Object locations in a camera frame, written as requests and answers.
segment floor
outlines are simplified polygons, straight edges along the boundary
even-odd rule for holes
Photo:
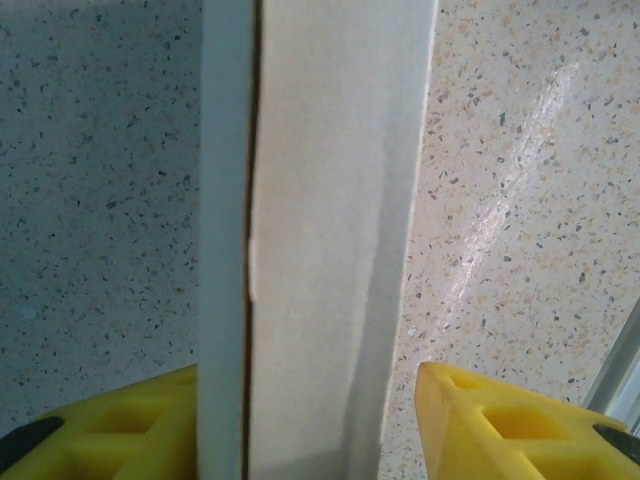
[[[469,3],[438,13],[384,479],[424,477],[419,362],[579,403],[640,293],[640,12]],[[197,0],[1,8],[3,433],[195,361],[201,32]]]

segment cardboard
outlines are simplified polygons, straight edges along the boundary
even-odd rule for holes
[[[375,478],[434,3],[263,8],[252,152],[256,11],[205,0],[200,478]]]

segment speckled floor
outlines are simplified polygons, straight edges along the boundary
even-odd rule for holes
[[[419,362],[580,403],[640,296],[640,11],[484,3],[440,2],[384,479]]]
[[[640,296],[640,13],[442,0],[381,478],[417,364],[579,403]],[[0,6],[0,433],[195,361],[200,4]]]

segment terrazzo floor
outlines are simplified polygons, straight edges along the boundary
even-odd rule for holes
[[[200,3],[0,6],[0,434],[195,362]],[[419,362],[579,403],[640,291],[632,2],[442,0],[380,478]]]

